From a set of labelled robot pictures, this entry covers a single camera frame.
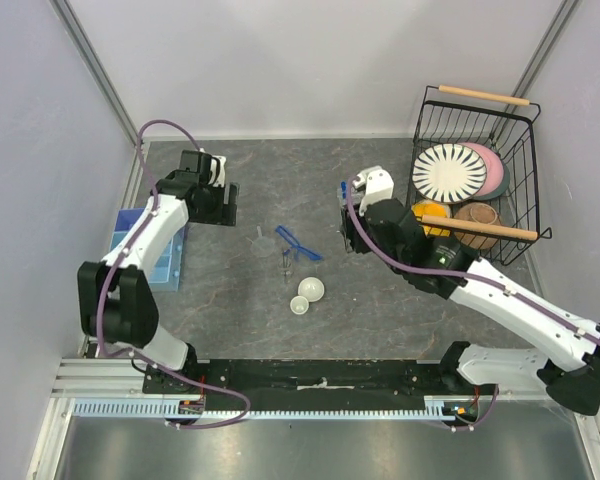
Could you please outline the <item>large white dish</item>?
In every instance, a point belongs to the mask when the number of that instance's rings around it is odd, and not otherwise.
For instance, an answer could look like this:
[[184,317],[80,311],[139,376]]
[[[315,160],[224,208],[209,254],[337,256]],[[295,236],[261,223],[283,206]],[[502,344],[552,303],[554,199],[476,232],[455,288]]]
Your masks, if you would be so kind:
[[310,303],[313,303],[322,299],[325,294],[325,286],[316,277],[306,277],[300,281],[297,293],[299,296],[306,298]]

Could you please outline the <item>blue compartment organizer box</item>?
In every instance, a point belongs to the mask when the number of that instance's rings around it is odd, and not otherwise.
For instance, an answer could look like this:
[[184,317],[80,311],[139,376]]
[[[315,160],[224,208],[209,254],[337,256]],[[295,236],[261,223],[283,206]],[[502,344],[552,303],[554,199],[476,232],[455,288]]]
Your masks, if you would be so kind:
[[[122,243],[122,240],[138,221],[142,212],[142,208],[118,211],[110,243],[111,249]],[[187,226],[184,226],[172,237],[147,277],[152,291],[176,292],[179,289],[186,231]]]

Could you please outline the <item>dark green plate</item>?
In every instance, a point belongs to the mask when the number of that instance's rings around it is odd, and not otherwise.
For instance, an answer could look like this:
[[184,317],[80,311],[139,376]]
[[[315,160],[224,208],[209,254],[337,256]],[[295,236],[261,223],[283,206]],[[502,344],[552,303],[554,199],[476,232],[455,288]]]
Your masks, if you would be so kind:
[[502,196],[510,184],[510,172],[506,165],[503,165],[498,174],[492,173],[487,176],[487,182],[472,197],[475,201],[491,201]]

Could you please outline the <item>yellow bowl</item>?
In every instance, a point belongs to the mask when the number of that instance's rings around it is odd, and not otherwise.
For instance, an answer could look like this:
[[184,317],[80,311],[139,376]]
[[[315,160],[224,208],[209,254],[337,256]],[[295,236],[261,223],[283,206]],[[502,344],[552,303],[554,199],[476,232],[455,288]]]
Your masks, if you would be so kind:
[[[431,200],[421,200],[411,207],[412,212],[417,218],[421,218],[423,215],[429,215],[440,218],[451,218],[452,213],[448,205],[440,204]],[[438,236],[438,237],[449,237],[450,231],[444,230],[439,227],[433,227],[429,225],[423,226],[423,231],[427,237]]]

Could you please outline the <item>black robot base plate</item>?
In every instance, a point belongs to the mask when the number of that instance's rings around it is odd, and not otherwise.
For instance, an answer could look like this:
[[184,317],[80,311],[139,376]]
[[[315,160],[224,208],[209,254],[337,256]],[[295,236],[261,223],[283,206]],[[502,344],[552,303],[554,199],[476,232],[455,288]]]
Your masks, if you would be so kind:
[[283,410],[415,409],[426,396],[473,397],[475,387],[447,367],[415,360],[201,361],[193,379],[244,394],[251,408]]

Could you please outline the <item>black wire dish basket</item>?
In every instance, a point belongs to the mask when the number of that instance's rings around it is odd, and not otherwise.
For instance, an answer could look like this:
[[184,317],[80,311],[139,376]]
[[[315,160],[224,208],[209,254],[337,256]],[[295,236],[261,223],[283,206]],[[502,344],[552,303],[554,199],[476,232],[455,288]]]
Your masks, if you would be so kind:
[[494,151],[510,172],[506,192],[491,201],[472,198],[445,204],[452,223],[463,221],[449,238],[474,250],[491,262],[513,263],[550,229],[540,225],[537,164],[533,121],[514,113],[514,108],[531,107],[526,99],[448,87],[427,87],[413,138],[412,164],[407,202],[413,206],[425,199],[411,179],[414,160],[437,144],[478,143]]

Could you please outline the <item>blue safety glasses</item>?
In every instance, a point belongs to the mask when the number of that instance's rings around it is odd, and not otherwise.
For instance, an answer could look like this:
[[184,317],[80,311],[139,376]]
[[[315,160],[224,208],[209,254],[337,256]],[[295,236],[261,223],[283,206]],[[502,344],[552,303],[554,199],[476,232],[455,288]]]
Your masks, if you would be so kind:
[[320,253],[304,246],[284,225],[278,225],[275,232],[288,244],[283,248],[285,255],[293,255],[295,259],[303,255],[312,262],[320,262],[324,259]]

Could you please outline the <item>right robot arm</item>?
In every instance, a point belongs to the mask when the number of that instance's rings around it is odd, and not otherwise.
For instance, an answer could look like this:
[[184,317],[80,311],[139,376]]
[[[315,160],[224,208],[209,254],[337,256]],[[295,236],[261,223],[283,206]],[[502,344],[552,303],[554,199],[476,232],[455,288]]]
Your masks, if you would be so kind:
[[582,415],[600,409],[600,322],[580,318],[507,278],[451,237],[428,237],[397,199],[341,202],[347,247],[372,252],[415,289],[475,310],[529,343],[487,348],[455,341],[438,364],[447,392],[497,385],[544,392]]

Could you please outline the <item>pink plate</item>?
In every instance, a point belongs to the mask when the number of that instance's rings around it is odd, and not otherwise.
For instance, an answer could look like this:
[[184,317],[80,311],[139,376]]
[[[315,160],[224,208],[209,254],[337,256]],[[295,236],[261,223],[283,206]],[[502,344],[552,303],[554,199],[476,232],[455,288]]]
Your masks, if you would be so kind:
[[482,158],[486,166],[485,183],[477,192],[475,198],[482,198],[495,193],[504,179],[504,165],[500,157],[488,147],[478,143],[463,142],[462,146],[474,150]]

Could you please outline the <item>small white dish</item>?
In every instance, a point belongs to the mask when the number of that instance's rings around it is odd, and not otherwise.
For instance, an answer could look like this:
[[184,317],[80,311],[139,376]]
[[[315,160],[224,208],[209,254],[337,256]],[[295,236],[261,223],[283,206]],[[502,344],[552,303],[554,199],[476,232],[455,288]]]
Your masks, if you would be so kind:
[[309,310],[310,302],[306,297],[296,295],[291,299],[289,307],[295,315],[304,315]]

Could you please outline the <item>clear test tube rack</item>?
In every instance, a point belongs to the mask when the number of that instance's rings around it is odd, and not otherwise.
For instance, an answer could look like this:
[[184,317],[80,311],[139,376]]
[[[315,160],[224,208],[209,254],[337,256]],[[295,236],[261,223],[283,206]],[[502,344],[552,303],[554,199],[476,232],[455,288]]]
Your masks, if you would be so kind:
[[340,234],[343,238],[345,250],[348,253],[357,250],[356,235],[357,231],[353,225],[347,209],[346,191],[339,193],[340,202]]

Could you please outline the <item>white blue striped plate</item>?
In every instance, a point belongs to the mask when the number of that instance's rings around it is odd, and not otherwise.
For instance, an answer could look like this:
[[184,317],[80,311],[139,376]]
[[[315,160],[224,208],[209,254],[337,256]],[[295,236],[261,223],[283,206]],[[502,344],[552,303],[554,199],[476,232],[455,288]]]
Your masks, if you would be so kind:
[[414,160],[412,183],[428,200],[459,204],[469,200],[484,186],[487,167],[472,148],[461,144],[437,144]]

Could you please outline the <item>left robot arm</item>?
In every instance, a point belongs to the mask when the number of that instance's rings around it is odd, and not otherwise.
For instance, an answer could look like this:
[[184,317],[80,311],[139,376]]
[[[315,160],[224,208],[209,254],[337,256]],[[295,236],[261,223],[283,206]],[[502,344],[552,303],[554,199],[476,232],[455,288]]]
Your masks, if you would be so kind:
[[77,272],[83,333],[101,345],[121,345],[121,355],[165,367],[165,382],[178,393],[198,385],[195,349],[161,326],[148,276],[187,224],[236,224],[239,185],[227,180],[226,162],[224,156],[183,151],[179,167],[156,183],[123,240]]

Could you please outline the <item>small glass beaker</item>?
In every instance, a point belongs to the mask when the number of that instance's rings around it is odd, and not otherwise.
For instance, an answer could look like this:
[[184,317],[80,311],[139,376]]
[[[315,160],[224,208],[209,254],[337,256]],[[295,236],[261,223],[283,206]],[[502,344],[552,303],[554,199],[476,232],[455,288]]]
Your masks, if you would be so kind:
[[293,259],[289,250],[281,250],[278,268],[281,272],[284,283],[288,284],[293,276]]

